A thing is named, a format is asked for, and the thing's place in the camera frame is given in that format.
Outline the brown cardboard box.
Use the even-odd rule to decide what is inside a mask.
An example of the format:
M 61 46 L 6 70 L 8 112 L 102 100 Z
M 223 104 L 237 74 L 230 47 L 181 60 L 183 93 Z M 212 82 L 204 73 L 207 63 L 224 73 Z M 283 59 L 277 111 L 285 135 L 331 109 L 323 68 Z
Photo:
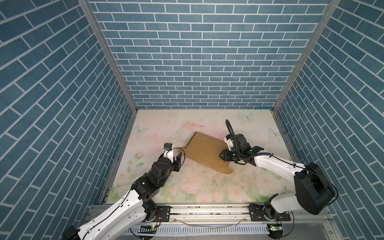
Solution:
M 229 163 L 220 158 L 220 154 L 225 149 L 228 147 L 224 141 L 202 133 L 195 133 L 184 151 L 187 158 L 222 174 L 230 175 L 233 170 L 229 167 Z

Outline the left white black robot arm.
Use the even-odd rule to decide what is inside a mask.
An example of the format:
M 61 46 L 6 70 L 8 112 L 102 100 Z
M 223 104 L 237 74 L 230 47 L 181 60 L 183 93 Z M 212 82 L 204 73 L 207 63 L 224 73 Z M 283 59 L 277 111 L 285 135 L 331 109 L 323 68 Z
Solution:
M 68 227 L 63 240 L 115 240 L 130 227 L 152 220 L 157 205 L 152 198 L 164 187 L 172 172 L 179 172 L 182 157 L 173 150 L 164 151 L 148 173 L 138 178 L 130 190 L 115 204 L 88 223 L 76 228 Z

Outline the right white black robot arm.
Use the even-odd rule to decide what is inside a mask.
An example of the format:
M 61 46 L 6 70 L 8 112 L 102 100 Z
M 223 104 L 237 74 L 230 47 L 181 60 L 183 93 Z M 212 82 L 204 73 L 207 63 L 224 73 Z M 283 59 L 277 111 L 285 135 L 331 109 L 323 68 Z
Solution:
M 259 146 L 251 147 L 242 134 L 227 135 L 225 143 L 228 148 L 220 153 L 223 161 L 263 168 L 294 184 L 291 194 L 274 194 L 264 203 L 263 212 L 271 221 L 294 210 L 318 215 L 337 198 L 336 188 L 317 164 L 295 163 L 268 153 Z

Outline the floral table mat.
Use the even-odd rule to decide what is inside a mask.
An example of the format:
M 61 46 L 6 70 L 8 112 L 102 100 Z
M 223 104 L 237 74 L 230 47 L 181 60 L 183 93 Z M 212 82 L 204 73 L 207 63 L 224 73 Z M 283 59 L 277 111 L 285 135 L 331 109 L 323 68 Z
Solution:
M 251 146 L 260 146 L 281 159 L 291 156 L 269 110 L 140 110 L 125 147 L 117 175 L 107 198 L 114 204 L 146 173 L 163 152 L 165 143 L 185 147 L 199 132 L 223 140 L 229 120 L 235 133 Z M 274 194 L 290 194 L 294 184 L 272 171 L 252 165 L 229 164 L 233 172 L 222 174 L 187 159 L 171 174 L 154 197 L 156 203 L 264 202 Z

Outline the left green circuit board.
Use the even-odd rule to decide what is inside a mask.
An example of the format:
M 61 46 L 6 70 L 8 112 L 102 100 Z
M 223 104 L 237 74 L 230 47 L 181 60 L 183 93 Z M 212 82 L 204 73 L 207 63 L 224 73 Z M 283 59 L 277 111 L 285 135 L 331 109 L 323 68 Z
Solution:
M 151 234 L 154 235 L 157 232 L 157 226 L 140 226 L 138 228 L 138 234 L 144 235 L 144 234 Z

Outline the green circuit board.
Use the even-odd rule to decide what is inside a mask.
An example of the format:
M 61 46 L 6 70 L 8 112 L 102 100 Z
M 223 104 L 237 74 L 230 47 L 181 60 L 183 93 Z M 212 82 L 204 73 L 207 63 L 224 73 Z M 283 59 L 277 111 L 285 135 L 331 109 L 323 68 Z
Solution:
M 144 235 L 144 234 L 151 234 L 154 235 L 157 232 L 157 226 L 140 226 L 138 228 L 138 234 Z
M 282 232 L 284 230 L 282 225 L 272 225 L 272 224 L 270 224 L 270 225 L 268 225 L 268 228 L 269 228 L 270 232 L 279 232 L 279 231 Z

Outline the right green circuit board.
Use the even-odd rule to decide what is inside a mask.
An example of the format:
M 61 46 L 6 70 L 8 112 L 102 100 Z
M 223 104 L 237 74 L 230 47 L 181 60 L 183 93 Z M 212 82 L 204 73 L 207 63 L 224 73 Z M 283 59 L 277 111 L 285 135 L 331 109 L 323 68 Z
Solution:
M 270 225 L 268 225 L 268 228 L 269 228 L 270 232 L 279 232 L 279 231 L 282 232 L 284 230 L 282 225 L 272 225 L 272 224 L 270 224 Z

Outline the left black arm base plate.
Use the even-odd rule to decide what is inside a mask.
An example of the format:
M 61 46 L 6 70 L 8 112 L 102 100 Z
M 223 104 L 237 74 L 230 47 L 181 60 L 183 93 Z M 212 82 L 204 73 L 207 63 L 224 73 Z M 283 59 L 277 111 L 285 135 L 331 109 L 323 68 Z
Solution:
M 145 222 L 169 222 L 171 206 L 156 206 L 156 208 L 145 210 Z

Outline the aluminium mounting rail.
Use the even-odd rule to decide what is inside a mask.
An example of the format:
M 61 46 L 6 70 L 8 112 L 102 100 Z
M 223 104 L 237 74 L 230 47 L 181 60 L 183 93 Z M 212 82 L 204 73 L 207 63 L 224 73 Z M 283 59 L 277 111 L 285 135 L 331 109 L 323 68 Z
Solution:
M 161 225 L 182 224 L 188 225 L 234 225 L 252 223 L 271 223 L 261 207 L 250 210 L 249 203 L 214 203 L 214 204 L 165 204 L 170 209 L 161 212 Z M 333 224 L 335 221 L 327 209 L 318 215 L 312 215 L 304 210 L 297 210 L 284 214 L 282 218 L 272 223 L 295 224 Z

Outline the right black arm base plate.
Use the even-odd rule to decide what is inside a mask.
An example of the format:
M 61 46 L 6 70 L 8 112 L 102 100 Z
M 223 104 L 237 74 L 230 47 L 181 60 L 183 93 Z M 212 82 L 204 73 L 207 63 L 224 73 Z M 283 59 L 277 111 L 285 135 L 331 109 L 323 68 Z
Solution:
M 250 204 L 248 205 L 249 214 L 252 222 L 263 222 L 263 221 L 291 221 L 289 212 L 277 213 L 269 206 Z

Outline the right aluminium corner post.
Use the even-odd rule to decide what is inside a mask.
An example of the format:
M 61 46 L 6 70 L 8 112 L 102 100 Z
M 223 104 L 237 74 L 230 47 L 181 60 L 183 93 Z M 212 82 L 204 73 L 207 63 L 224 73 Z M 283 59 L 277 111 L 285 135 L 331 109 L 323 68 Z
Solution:
M 325 30 L 328 22 L 330 21 L 331 17 L 335 13 L 337 7 L 339 6 L 341 0 L 331 0 L 329 1 L 328 5 L 326 6 L 324 13 L 322 14 L 319 22 L 317 23 L 316 27 L 314 28 L 314 31 L 309 38 L 302 54 L 300 55 L 296 65 L 294 66 L 291 75 L 287 79 L 284 87 L 282 88 L 281 93 L 279 94 L 276 102 L 273 105 L 272 113 L 273 115 L 277 115 L 277 112 L 279 108 L 281 107 L 285 97 L 288 95 L 289 90 L 293 86 L 293 84 L 296 81 L 296 78 L 298 77 L 300 71 L 303 69 L 304 64 L 306 63 L 307 59 L 309 58 L 310 54 L 312 53 L 316 43 L 320 39 L 323 31 Z

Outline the aluminium corner post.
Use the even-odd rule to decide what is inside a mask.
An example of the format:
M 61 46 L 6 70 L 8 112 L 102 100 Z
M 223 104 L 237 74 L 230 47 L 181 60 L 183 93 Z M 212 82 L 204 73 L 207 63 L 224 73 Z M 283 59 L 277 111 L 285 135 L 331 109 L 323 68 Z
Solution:
M 291 75 L 287 79 L 284 87 L 282 88 L 281 93 L 279 94 L 276 102 L 273 105 L 272 113 L 273 115 L 277 115 L 277 112 L 279 108 L 281 107 L 285 97 L 288 95 L 289 90 L 293 86 L 293 84 L 296 81 L 296 78 L 298 77 L 300 71 L 303 69 L 304 64 L 306 63 L 307 59 L 309 58 L 310 54 L 312 53 L 316 43 L 320 39 L 323 31 L 325 30 L 328 22 L 330 21 L 331 17 L 335 13 L 337 7 L 339 6 L 341 0 L 331 0 L 329 1 L 328 5 L 326 6 L 324 13 L 322 14 L 319 22 L 317 23 L 316 27 L 314 28 L 314 31 L 309 38 L 302 54 L 300 55 L 296 65 L 294 66 Z
M 103 34 L 103 31 L 98 23 L 98 20 L 96 18 L 96 15 L 91 7 L 91 4 L 90 4 L 90 1 L 86 1 L 86 0 L 78 0 L 79 2 L 79 5 L 107 59 L 107 62 L 109 64 L 109 66 L 111 67 L 111 70 L 112 72 L 114 73 L 114 76 L 116 77 L 116 80 L 119 84 L 119 86 L 121 87 L 121 90 L 123 91 L 124 93 L 124 96 L 130 106 L 130 108 L 132 109 L 133 113 L 136 114 L 138 109 L 129 93 L 129 90 L 127 88 L 127 85 L 123 79 L 123 76 L 121 74 L 121 71 L 117 65 L 117 62 L 111 52 L 111 49 L 108 45 L 108 42 Z

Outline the left aluminium corner post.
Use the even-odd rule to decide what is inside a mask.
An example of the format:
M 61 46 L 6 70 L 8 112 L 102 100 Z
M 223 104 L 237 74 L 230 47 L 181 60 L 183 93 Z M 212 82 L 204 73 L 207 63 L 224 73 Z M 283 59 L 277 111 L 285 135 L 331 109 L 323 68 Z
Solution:
M 91 7 L 91 4 L 90 4 L 90 1 L 86 1 L 86 0 L 78 0 L 79 2 L 79 5 L 107 59 L 107 62 L 109 64 L 109 66 L 111 67 L 111 70 L 112 72 L 114 73 L 114 76 L 116 77 L 116 80 L 119 84 L 119 86 L 121 87 L 121 90 L 123 91 L 124 93 L 124 96 L 130 106 L 130 108 L 132 109 L 133 113 L 136 114 L 138 109 L 129 93 L 129 90 L 127 88 L 127 85 L 123 79 L 123 76 L 121 74 L 121 71 L 117 65 L 117 62 L 111 52 L 111 49 L 108 45 L 108 42 L 103 34 L 103 31 L 98 23 L 98 20 L 96 18 L 96 15 Z

